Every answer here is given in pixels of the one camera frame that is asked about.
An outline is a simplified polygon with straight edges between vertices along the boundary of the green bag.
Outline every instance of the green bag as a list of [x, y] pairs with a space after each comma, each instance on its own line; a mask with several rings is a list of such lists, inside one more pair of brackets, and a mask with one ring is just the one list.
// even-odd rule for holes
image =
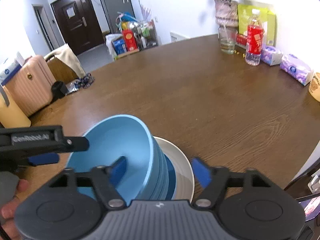
[[268, 8], [261, 8], [253, 5], [238, 4], [239, 15], [239, 34], [247, 36], [248, 21], [252, 16], [252, 9], [260, 10], [260, 19], [265, 31], [263, 35], [263, 43], [274, 46], [275, 44], [275, 32], [276, 32], [276, 15]]

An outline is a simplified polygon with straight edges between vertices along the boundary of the dark brown door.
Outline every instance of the dark brown door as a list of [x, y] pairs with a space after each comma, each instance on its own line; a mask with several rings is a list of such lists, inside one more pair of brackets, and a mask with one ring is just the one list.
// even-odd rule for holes
[[76, 55], [104, 42], [91, 0], [57, 0], [51, 6], [65, 42]]

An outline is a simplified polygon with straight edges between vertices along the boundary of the door handle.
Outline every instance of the door handle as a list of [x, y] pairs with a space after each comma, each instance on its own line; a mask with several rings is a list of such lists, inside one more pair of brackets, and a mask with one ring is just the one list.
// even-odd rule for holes
[[71, 31], [73, 31], [73, 30], [75, 30], [76, 28], [79, 28], [79, 27], [81, 27], [81, 26], [82, 26], [82, 23], [79, 24], [79, 25], [77, 25], [76, 27], [72, 28]]
[[85, 21], [84, 17], [82, 17], [82, 20], [83, 20], [84, 27], [87, 27], [87, 22]]

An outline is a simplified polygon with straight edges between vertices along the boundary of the circular pad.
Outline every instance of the circular pad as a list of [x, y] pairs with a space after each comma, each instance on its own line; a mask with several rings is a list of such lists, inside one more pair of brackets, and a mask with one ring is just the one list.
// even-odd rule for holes
[[70, 240], [87, 235], [100, 218], [99, 204], [86, 195], [43, 193], [26, 199], [14, 221], [24, 238]]
[[285, 192], [272, 188], [243, 191], [225, 199], [218, 216], [238, 239], [296, 239], [304, 226], [303, 208]]
[[68, 219], [74, 213], [73, 205], [65, 201], [48, 201], [38, 207], [37, 215], [47, 222], [59, 222]]
[[246, 213], [255, 220], [272, 221], [279, 218], [282, 213], [282, 207], [273, 201], [256, 200], [245, 207]]

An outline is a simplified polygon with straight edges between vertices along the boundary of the beige cloth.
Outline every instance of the beige cloth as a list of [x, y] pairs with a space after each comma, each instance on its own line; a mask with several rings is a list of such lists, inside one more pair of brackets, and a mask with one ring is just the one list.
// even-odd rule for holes
[[44, 57], [44, 59], [48, 60], [52, 56], [57, 57], [64, 64], [69, 66], [77, 74], [78, 77], [82, 78], [86, 75], [85, 71], [81, 66], [80, 61], [78, 60], [77, 56], [73, 53], [68, 44], [65, 44], [62, 47], [50, 52], [48, 55]]

